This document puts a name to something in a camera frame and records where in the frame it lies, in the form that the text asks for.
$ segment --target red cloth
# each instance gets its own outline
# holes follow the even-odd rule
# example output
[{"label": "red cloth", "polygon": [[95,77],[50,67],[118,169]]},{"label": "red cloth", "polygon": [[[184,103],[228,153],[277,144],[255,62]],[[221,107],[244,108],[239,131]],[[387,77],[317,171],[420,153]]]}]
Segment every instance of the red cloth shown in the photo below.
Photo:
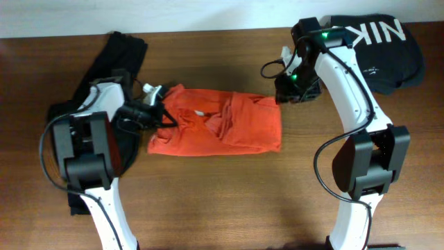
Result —
[{"label": "red cloth", "polygon": [[164,104],[179,125],[158,129],[148,143],[149,153],[213,156],[280,150],[280,109],[273,97],[177,85]]}]

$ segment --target black cloth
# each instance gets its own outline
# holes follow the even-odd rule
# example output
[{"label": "black cloth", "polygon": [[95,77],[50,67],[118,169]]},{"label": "black cloth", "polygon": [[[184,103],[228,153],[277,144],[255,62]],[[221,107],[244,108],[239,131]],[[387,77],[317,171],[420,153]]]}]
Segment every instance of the black cloth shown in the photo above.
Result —
[{"label": "black cloth", "polygon": [[[364,16],[332,16],[331,26],[351,26],[362,32],[364,24],[371,44],[361,39],[355,45],[356,57],[361,73],[372,91],[382,94],[391,94],[398,88],[420,85],[425,75],[425,63],[420,47],[404,24],[400,24],[405,34],[402,40],[390,29],[387,29],[391,41],[386,36],[380,22],[399,31],[395,25],[395,18],[390,15],[364,15]],[[374,23],[380,36],[373,31]],[[355,32],[348,31],[352,40],[359,37]]]},{"label": "black cloth", "polygon": [[[122,84],[126,101],[132,99],[133,77],[139,73],[148,45],[142,39],[129,35],[114,32],[108,39],[105,48],[97,56],[92,66],[83,77],[80,85],[75,91],[72,100],[64,103],[52,105],[48,111],[48,120],[55,116],[75,111],[89,95],[90,82],[97,78],[107,78],[112,76],[113,69],[124,69],[132,76],[129,83]],[[139,149],[139,136],[124,132],[117,127],[117,120],[112,120],[112,128],[116,137],[123,172],[125,172],[134,162]],[[138,126],[129,122],[120,124],[120,127],[127,131],[137,133]],[[89,210],[78,195],[68,194],[68,204],[71,208],[71,215],[87,215]]]}]

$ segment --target white wall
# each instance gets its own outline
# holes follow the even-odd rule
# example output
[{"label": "white wall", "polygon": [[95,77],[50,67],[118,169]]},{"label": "white wall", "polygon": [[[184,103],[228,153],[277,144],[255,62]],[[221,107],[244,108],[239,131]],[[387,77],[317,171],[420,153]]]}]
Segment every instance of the white wall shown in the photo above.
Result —
[{"label": "white wall", "polygon": [[444,20],[444,0],[0,0],[0,38],[290,27],[370,13]]}]

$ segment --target crumpled red fabric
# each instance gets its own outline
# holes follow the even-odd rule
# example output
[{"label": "crumpled red fabric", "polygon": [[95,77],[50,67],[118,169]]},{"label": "crumpled red fabric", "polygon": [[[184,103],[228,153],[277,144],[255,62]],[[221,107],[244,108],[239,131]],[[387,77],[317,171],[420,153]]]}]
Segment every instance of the crumpled red fabric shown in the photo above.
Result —
[{"label": "crumpled red fabric", "polygon": [[148,153],[214,156],[280,150],[281,115],[274,97],[177,85],[169,90],[164,105],[178,126],[158,129]]}]

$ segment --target brown table surface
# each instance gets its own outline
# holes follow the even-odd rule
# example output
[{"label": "brown table surface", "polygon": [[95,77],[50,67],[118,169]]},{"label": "brown table surface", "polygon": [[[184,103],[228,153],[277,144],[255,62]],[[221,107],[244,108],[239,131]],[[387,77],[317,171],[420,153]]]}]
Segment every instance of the brown table surface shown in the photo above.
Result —
[{"label": "brown table surface", "polygon": [[[426,58],[420,87],[375,94],[411,146],[400,180],[378,205],[371,244],[444,245],[444,23],[410,24]],[[149,43],[139,79],[188,88],[274,94],[259,68],[293,45],[289,28],[135,34]],[[69,215],[66,194],[44,178],[37,143],[48,107],[69,99],[106,35],[0,40],[0,245],[2,249],[100,249],[90,216]],[[338,201],[318,184],[312,158],[342,132],[328,91],[282,106],[282,151],[251,156],[148,155],[144,142],[120,182],[142,249],[265,249],[323,243]],[[321,156],[330,187],[335,144]]]}]

